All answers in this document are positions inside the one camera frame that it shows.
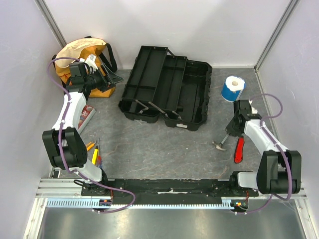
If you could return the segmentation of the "claw hammer red black handle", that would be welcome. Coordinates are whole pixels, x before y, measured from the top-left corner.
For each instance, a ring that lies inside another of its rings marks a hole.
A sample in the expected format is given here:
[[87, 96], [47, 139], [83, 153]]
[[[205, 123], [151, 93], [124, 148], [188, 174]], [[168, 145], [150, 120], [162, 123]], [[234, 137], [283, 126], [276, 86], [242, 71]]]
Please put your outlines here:
[[227, 140], [228, 137], [229, 137], [229, 134], [225, 135], [225, 137], [219, 143], [213, 141], [212, 144], [215, 146], [215, 148], [217, 150], [226, 151], [226, 149], [223, 148], [223, 145], [224, 145], [224, 143], [225, 143], [225, 141]]

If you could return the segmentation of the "red black utility knife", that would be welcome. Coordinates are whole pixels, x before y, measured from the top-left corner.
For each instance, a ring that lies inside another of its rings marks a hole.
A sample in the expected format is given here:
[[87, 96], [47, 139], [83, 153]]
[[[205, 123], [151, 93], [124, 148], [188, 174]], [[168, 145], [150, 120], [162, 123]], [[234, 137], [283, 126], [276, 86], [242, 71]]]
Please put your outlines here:
[[245, 144], [244, 137], [238, 138], [235, 153], [234, 153], [234, 162], [239, 164], [243, 161], [243, 148]]

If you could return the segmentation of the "black plastic tool box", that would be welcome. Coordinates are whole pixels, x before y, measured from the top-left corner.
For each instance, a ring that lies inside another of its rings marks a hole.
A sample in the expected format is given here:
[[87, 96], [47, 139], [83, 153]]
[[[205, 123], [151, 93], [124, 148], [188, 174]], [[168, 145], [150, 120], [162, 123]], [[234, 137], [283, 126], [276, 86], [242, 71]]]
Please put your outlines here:
[[141, 46], [118, 107], [129, 120], [197, 131], [207, 122], [212, 71], [167, 47]]

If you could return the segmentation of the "red blue handled screwdriver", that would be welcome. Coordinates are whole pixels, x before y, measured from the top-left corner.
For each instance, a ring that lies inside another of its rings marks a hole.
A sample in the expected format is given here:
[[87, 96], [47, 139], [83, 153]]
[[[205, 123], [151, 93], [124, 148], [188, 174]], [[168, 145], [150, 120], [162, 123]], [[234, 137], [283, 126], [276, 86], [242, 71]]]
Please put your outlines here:
[[97, 166], [102, 169], [102, 159], [100, 154], [100, 143], [98, 143], [98, 155], [97, 155]]

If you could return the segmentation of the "yellow handled screwdriver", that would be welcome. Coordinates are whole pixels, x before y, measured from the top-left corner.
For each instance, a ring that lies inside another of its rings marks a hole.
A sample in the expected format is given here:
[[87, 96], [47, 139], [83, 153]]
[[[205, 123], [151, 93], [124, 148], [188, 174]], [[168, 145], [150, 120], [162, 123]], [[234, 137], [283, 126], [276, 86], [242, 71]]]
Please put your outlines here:
[[95, 146], [95, 149], [94, 149], [94, 152], [93, 152], [93, 156], [92, 156], [92, 164], [93, 165], [96, 165], [97, 163], [97, 160], [98, 160], [98, 155], [99, 155], [99, 142], [100, 140], [97, 140], [97, 143], [96, 143], [96, 146]]

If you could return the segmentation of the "black rubber mallet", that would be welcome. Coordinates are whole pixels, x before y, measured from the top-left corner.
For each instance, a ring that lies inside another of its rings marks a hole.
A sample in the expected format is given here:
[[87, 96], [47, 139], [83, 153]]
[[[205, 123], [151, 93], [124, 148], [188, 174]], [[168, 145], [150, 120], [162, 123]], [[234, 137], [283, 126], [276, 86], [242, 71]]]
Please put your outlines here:
[[178, 112], [182, 112], [185, 110], [185, 107], [184, 106], [177, 106], [177, 109], [176, 109]]

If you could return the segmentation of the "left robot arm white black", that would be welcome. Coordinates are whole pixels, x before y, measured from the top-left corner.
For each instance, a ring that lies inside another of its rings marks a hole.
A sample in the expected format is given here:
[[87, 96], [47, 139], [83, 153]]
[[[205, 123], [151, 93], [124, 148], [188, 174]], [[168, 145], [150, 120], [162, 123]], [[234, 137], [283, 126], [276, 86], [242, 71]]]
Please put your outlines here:
[[110, 90], [123, 78], [105, 63], [97, 67], [94, 63], [76, 60], [69, 67], [71, 75], [66, 84], [58, 85], [64, 91], [63, 107], [52, 129], [43, 132], [42, 140], [53, 167], [75, 173], [93, 183], [93, 191], [103, 196], [109, 192], [110, 184], [104, 170], [88, 159], [78, 123], [91, 92]]

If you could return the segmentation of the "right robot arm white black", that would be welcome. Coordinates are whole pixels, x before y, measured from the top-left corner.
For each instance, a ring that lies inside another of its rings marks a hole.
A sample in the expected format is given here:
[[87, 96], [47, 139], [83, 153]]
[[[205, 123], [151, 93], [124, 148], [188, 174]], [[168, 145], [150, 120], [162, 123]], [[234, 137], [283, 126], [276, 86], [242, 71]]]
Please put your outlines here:
[[274, 137], [248, 100], [237, 100], [233, 107], [234, 117], [225, 129], [227, 134], [240, 139], [244, 135], [250, 138], [261, 154], [261, 161], [257, 172], [233, 172], [232, 181], [228, 183], [229, 192], [240, 196], [246, 188], [251, 188], [262, 194], [299, 193], [301, 154], [289, 150]]

